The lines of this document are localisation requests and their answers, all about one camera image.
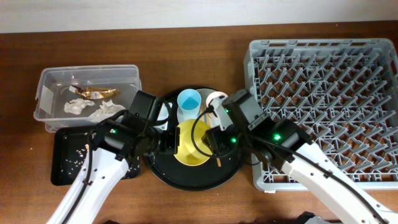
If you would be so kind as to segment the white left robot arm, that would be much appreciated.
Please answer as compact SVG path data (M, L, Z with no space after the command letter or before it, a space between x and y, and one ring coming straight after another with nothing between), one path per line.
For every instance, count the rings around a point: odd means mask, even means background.
M85 161L48 223L93 223L106 198L140 156L176 154L180 128L130 128L107 120L88 135Z

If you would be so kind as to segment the yellow bowl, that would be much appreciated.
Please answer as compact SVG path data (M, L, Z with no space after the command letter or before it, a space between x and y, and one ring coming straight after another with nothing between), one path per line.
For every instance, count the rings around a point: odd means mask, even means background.
M180 142L177 148L177 154L174 155L180 163L192 167L200 166L209 159L208 156L204 156L197 151L193 145L191 135L194 122L194 119L188 119L178 125L180 128ZM194 130L194 140L197 148L209 155L211 155L212 152L210 148L203 143L202 137L210 128L211 127L209 125L199 120Z

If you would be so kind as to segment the food scraps and rice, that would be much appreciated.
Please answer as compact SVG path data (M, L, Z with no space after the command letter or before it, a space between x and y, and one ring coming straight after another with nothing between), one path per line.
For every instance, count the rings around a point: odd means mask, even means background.
M60 138L60 174L74 179L84 164L88 143L88 131L63 130Z

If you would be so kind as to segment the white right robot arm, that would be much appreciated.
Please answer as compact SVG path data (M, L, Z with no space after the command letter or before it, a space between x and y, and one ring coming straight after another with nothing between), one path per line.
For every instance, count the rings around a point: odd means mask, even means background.
M345 175L295 123L266 118L245 127L212 128L202 142L220 156L237 146L311 191L342 223L397 223L394 212Z

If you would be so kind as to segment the gold foil wrapper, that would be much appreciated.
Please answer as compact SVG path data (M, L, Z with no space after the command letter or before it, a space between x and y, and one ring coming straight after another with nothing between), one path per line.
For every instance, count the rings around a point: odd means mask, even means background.
M120 91L115 88L98 88L98 87L80 88L75 85L70 85L69 90L89 100L111 98L120 94Z

